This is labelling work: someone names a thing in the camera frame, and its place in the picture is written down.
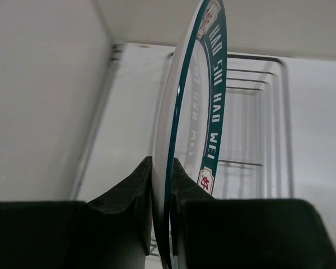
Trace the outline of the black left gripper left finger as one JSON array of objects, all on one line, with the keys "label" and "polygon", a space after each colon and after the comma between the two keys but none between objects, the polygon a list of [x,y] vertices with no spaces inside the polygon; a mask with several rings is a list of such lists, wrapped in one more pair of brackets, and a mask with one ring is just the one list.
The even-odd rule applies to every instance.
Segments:
[{"label": "black left gripper left finger", "polygon": [[144,268],[151,157],[90,202],[0,202],[0,268]]}]

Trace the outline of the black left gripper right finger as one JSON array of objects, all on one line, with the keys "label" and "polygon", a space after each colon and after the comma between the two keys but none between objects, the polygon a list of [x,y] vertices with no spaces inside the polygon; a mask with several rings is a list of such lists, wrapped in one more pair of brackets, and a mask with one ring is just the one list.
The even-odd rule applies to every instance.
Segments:
[{"label": "black left gripper right finger", "polygon": [[301,199],[218,200],[174,160],[171,224],[179,268],[336,268],[315,207]]}]

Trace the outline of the green rimmed white plate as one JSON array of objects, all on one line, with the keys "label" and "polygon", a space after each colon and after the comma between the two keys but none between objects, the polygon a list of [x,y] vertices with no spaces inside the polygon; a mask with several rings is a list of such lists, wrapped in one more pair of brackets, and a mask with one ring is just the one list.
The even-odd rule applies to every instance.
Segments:
[{"label": "green rimmed white plate", "polygon": [[174,161],[212,194],[222,140],[227,22],[222,1],[200,1],[171,56],[152,150],[152,211],[163,268],[171,268],[170,201]]}]

